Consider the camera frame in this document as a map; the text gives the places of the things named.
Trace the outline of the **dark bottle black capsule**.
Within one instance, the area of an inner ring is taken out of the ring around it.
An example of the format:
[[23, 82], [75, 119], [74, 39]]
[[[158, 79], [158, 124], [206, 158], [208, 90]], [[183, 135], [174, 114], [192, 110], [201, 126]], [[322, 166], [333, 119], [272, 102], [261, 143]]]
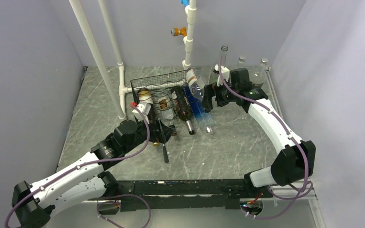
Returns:
[[160, 112], [162, 115], [162, 121], [163, 123], [172, 129], [171, 136], [176, 136], [177, 131], [174, 124], [174, 109], [172, 106], [172, 102], [168, 95], [164, 95], [160, 98], [158, 98], [158, 103], [160, 107]]

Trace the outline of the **clear bottle black cap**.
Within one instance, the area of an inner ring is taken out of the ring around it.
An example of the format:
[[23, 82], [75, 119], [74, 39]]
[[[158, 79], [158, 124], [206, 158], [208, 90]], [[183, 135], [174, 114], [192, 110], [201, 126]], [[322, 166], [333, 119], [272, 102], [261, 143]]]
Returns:
[[190, 67], [185, 73], [186, 81], [191, 95], [199, 100], [203, 101], [205, 96], [205, 82], [202, 76], [202, 70], [200, 67]]

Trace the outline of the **dark bottle gold foil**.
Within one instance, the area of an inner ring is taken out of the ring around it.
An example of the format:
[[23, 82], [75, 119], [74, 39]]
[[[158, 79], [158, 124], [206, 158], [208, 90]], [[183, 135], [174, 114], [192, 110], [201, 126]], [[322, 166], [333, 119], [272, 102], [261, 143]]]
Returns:
[[150, 107], [148, 111], [142, 112], [143, 114], [147, 113], [146, 119], [149, 124], [154, 123], [156, 117], [154, 112], [154, 103], [152, 100], [152, 94], [147, 88], [141, 88], [137, 92], [137, 96], [139, 98], [139, 104], [144, 102], [147, 103], [147, 106]]

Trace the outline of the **clear round glass bottle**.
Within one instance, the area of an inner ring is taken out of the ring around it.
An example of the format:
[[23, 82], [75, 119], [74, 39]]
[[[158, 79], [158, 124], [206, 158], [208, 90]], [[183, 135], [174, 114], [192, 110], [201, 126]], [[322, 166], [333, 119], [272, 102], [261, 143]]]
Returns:
[[246, 66], [246, 57], [244, 55], [240, 55], [238, 58], [237, 69], [248, 69]]

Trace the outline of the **clear bottle black gold label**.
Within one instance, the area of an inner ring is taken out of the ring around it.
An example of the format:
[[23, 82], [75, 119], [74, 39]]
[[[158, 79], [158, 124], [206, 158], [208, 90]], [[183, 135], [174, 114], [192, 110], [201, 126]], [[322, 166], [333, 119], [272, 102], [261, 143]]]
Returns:
[[216, 66], [220, 63], [222, 66], [226, 66], [226, 56], [228, 51], [228, 45], [222, 45], [219, 56], [216, 60], [216, 63], [213, 65], [212, 72], [216, 74]]

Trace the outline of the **clear bottle silver cap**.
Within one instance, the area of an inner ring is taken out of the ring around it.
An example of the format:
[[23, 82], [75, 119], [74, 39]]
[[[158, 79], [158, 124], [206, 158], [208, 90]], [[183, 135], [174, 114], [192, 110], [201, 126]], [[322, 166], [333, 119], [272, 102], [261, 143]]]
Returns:
[[268, 59], [263, 57], [260, 64], [250, 75], [250, 81], [252, 82], [253, 88], [261, 88], [267, 78], [266, 70], [268, 69]]

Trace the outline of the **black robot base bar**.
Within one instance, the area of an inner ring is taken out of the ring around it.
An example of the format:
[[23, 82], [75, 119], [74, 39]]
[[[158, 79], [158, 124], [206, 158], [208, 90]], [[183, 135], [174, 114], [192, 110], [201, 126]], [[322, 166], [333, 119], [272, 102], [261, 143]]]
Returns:
[[121, 212], [139, 209], [239, 209], [246, 200], [271, 198], [267, 187], [254, 187], [248, 178], [215, 180], [116, 180], [108, 172], [99, 174], [105, 192], [101, 200], [120, 201]]

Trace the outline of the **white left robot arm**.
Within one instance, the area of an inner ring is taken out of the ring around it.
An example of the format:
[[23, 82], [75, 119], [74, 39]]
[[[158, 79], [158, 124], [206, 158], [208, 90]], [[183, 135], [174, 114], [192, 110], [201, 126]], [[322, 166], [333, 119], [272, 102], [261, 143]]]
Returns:
[[12, 207], [22, 228], [41, 228], [62, 210], [85, 200], [112, 199], [119, 184], [108, 171], [141, 144], [167, 143], [176, 135], [173, 124], [122, 121], [104, 140], [61, 171], [32, 184], [14, 187]]

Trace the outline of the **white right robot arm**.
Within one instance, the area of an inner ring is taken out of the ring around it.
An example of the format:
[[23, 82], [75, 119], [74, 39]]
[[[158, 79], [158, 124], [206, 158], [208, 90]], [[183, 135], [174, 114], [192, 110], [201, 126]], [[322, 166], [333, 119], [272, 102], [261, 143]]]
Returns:
[[213, 109], [213, 101], [218, 107], [236, 103], [260, 125], [277, 153], [270, 166], [245, 175], [245, 195], [255, 197], [261, 187], [268, 185], [285, 186], [301, 179], [307, 180], [314, 168], [314, 143], [304, 141], [289, 128], [268, 95], [260, 87], [252, 86], [248, 70], [239, 68], [230, 71], [225, 66], [214, 66], [213, 73], [217, 81], [205, 87], [202, 101], [205, 111]]

